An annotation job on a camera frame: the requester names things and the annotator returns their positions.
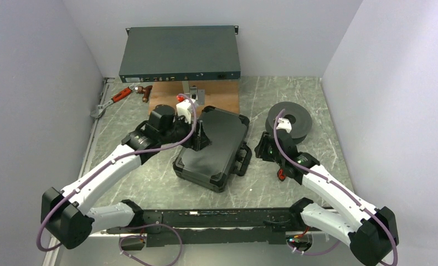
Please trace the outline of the black foam-lined poker case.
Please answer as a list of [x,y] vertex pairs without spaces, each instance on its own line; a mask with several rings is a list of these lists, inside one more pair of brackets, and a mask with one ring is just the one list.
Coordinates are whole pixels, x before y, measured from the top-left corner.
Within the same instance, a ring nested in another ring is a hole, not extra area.
[[211,144],[193,151],[182,148],[173,162],[177,177],[223,192],[230,175],[243,176],[251,160],[251,149],[245,141],[250,120],[214,106],[206,106],[200,115]]

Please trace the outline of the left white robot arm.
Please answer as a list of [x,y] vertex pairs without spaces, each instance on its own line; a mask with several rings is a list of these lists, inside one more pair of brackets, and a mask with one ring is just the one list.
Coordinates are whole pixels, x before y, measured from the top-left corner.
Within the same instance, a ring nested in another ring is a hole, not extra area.
[[179,145],[200,151],[210,144],[195,100],[183,100],[175,108],[158,105],[148,120],[124,137],[102,163],[72,184],[53,187],[42,196],[41,227],[67,249],[79,246],[89,235],[115,227],[135,233],[145,224],[143,209],[132,200],[95,208],[96,201],[120,179],[163,150]]

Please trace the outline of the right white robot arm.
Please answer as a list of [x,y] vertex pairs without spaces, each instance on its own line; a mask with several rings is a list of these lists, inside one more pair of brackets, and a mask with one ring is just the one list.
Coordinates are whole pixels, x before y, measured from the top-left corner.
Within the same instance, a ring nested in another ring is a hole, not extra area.
[[309,198],[290,207],[289,223],[302,230],[320,229],[347,245],[363,265],[397,265],[399,244],[394,212],[376,207],[345,187],[311,154],[299,152],[291,136],[283,129],[263,132],[255,147],[257,158],[279,166],[278,177],[291,178],[318,194],[333,210],[329,211]]

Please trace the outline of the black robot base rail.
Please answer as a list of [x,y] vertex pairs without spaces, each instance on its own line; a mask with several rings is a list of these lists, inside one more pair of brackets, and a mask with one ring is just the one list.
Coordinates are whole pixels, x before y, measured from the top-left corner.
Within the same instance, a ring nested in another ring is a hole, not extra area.
[[128,228],[107,229],[108,234],[146,236],[147,247],[177,244],[255,243],[286,244],[287,239],[314,230],[287,207],[229,209],[146,209],[146,229],[136,222]]

